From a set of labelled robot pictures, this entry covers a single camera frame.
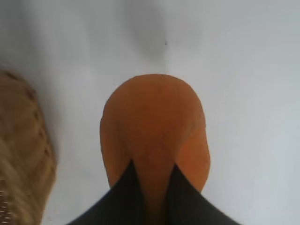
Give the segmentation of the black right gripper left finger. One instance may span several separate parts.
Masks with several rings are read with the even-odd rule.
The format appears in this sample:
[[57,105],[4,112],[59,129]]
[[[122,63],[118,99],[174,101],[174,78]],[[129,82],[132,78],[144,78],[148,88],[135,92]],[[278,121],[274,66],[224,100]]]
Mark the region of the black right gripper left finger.
[[142,225],[144,202],[133,162],[107,194],[70,225]]

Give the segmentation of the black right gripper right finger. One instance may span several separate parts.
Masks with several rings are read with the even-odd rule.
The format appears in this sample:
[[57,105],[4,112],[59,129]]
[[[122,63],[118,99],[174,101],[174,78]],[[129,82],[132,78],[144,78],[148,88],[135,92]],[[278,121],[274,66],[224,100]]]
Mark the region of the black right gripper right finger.
[[175,165],[166,196],[168,225],[235,225],[228,217],[207,201]]

